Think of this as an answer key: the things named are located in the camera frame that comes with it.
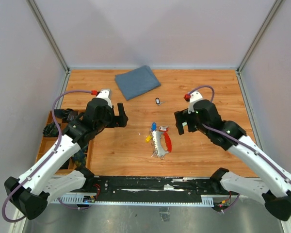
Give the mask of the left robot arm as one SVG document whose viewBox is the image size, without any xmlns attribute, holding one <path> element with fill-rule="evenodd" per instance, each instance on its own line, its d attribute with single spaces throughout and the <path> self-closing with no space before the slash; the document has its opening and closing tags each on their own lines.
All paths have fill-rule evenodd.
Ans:
<svg viewBox="0 0 291 233">
<path fill-rule="evenodd" d="M 82 147 L 88 144 L 105 128 L 126 127 L 128 117 L 124 105 L 118 103 L 119 114 L 114 114 L 109 98 L 95 97 L 88 102 L 85 112 L 71 121 L 54 145 L 26 172 L 18 178 L 9 177 L 4 187 L 7 199 L 25 218 L 37 218 L 47 205 L 73 190 L 89 192 L 93 189 L 95 176 L 81 166 L 69 174 L 51 180 L 59 168 Z"/>
</svg>

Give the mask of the blue tagged key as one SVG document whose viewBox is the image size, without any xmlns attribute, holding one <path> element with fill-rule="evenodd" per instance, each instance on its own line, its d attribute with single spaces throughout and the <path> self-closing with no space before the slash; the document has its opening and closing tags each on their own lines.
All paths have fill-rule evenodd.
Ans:
<svg viewBox="0 0 291 233">
<path fill-rule="evenodd" d="M 156 131 L 156 130 L 157 130 L 157 124 L 156 124 L 156 122 L 153 122 L 152 126 L 151 126 L 151 131 L 153 132 L 153 131 Z"/>
</svg>

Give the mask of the red-handled metal key organizer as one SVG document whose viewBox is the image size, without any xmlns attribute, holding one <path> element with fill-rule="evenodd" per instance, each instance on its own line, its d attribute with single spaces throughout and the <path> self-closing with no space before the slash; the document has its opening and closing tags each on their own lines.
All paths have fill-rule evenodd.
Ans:
<svg viewBox="0 0 291 233">
<path fill-rule="evenodd" d="M 167 131 L 155 130 L 152 133 L 153 156 L 161 160 L 172 152 L 172 142 Z"/>
</svg>

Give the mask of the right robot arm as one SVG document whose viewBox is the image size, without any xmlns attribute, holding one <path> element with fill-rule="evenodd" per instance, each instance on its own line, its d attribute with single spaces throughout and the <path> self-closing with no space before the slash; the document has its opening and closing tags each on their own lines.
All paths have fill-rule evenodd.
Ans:
<svg viewBox="0 0 291 233">
<path fill-rule="evenodd" d="M 180 135 L 184 126 L 193 133 L 200 131 L 213 144 L 240 158 L 261 179 L 255 181 L 219 168 L 211 176 L 210 189 L 215 194 L 225 190 L 245 195 L 265 206 L 279 220 L 291 217 L 291 173 L 263 152 L 234 121 L 222 120 L 214 103 L 196 100 L 189 108 L 174 113 Z"/>
</svg>

